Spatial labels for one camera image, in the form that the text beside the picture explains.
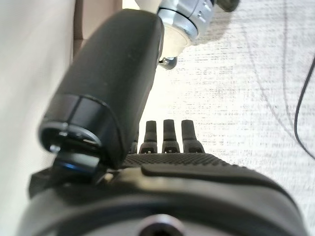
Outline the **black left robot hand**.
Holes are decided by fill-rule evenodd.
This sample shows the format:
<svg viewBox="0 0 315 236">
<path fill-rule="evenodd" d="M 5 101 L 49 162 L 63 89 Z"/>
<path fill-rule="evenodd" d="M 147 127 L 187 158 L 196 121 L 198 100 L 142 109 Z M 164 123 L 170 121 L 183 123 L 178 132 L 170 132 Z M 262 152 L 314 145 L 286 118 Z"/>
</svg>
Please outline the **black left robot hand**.
<svg viewBox="0 0 315 236">
<path fill-rule="evenodd" d="M 184 152 L 135 153 L 162 49 L 159 16 L 125 9 L 92 35 L 38 128 L 53 165 L 34 173 L 19 236 L 305 236 L 297 204 L 268 177 L 206 154 L 190 120 Z"/>
</svg>

